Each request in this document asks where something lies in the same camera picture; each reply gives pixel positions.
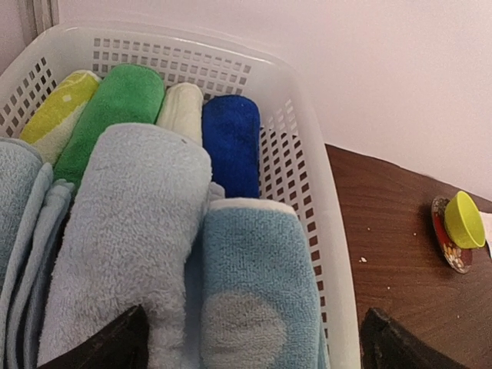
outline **table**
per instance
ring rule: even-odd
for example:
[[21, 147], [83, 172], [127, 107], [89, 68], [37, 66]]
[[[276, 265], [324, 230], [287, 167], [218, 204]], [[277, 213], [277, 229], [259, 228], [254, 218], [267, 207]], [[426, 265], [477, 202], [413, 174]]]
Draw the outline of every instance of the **table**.
[[[382, 308], [454, 360], [470, 368], [492, 367], [488, 251], [474, 251], [470, 272], [458, 274], [440, 252], [431, 223], [432, 199], [453, 197], [458, 189], [333, 146], [327, 152], [347, 234], [359, 325], [368, 308]], [[492, 202], [472, 197], [481, 211], [492, 212]]]

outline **wall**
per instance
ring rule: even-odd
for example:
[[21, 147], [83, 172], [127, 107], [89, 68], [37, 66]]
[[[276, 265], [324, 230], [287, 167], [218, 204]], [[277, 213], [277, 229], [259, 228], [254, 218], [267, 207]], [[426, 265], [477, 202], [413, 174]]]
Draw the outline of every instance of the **wall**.
[[64, 0], [59, 6], [62, 22], [182, 27], [275, 54], [301, 73], [327, 142], [492, 199], [489, 0]]
[[2, 0], [0, 11], [0, 74], [25, 48], [17, 0]]

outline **yellow and white towel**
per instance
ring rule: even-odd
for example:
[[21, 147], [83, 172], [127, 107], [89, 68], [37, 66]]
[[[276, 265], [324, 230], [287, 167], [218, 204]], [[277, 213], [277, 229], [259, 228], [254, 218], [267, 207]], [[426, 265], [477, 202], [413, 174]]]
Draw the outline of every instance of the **yellow and white towel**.
[[21, 133], [21, 140], [55, 165], [101, 79], [91, 71], [74, 71], [46, 98]]

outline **saucer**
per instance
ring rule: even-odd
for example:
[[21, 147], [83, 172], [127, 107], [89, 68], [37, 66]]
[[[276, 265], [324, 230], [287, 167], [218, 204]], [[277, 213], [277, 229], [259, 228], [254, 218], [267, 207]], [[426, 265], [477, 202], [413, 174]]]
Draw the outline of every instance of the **saucer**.
[[444, 227], [444, 210], [449, 203], [448, 198], [441, 196], [432, 201], [430, 210], [432, 212], [432, 225], [436, 231], [440, 249], [443, 251], [449, 265], [458, 273], [466, 274], [471, 268], [473, 253], [471, 249], [459, 248], [447, 235]]

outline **white plastic basket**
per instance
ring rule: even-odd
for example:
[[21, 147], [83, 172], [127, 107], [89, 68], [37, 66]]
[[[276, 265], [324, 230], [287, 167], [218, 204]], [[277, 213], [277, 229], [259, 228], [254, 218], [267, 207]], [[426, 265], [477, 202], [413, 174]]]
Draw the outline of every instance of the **white plastic basket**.
[[64, 24], [34, 40], [0, 76], [0, 136], [18, 137], [72, 71], [101, 77], [120, 63], [147, 65], [166, 86], [189, 81], [208, 100], [244, 95], [261, 112], [261, 197], [294, 207], [304, 226], [332, 369], [361, 367], [351, 267], [337, 193], [313, 107], [282, 61], [216, 38], [107, 22]]

